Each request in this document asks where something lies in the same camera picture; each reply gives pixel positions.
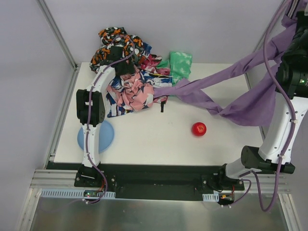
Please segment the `purple shirt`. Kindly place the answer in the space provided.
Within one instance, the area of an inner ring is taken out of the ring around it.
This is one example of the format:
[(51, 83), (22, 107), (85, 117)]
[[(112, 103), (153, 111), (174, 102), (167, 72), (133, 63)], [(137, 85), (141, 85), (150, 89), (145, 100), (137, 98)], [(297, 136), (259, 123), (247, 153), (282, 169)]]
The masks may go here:
[(176, 96), (182, 102), (206, 109), (236, 125), (259, 127), (271, 123), (275, 86), (269, 74), (250, 90), (235, 94), (235, 78), (264, 63), (263, 51), (255, 51), (231, 66), (195, 81), (180, 80), (173, 87), (154, 90), (154, 97)]

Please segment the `pink navy patterned cloth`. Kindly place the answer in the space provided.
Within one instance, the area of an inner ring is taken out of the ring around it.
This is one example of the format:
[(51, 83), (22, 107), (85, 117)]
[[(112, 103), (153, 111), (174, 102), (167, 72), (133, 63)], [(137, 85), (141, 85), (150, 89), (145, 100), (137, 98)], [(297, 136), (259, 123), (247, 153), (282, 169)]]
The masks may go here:
[(111, 116), (118, 116), (151, 107), (154, 103), (154, 88), (138, 71), (115, 77), (107, 87), (106, 98), (111, 105)]

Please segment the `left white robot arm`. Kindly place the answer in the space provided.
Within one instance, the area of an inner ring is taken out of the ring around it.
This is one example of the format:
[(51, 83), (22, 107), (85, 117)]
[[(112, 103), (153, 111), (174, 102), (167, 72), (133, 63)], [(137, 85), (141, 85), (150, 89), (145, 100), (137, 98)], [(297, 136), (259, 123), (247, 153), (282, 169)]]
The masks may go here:
[(99, 134), (105, 119), (106, 103), (103, 95), (115, 78), (116, 72), (134, 72), (133, 63), (127, 61), (131, 55), (123, 57), (124, 48), (112, 46), (107, 58), (103, 60), (94, 80), (84, 90), (76, 93), (77, 118), (82, 124), (84, 157), (77, 171), (76, 180), (99, 181), (103, 178), (99, 173)]

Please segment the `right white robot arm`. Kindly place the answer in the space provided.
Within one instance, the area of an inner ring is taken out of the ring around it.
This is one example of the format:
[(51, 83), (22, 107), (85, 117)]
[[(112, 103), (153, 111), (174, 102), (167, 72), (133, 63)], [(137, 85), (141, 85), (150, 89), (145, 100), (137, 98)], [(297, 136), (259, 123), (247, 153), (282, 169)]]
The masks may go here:
[(241, 157), (219, 170), (220, 184), (237, 182), (250, 171), (276, 171), (293, 174), (292, 147), (301, 122), (308, 111), (308, 12), (297, 14), (295, 35), (282, 56), (276, 72), (281, 90), (269, 130), (261, 147), (244, 146)]

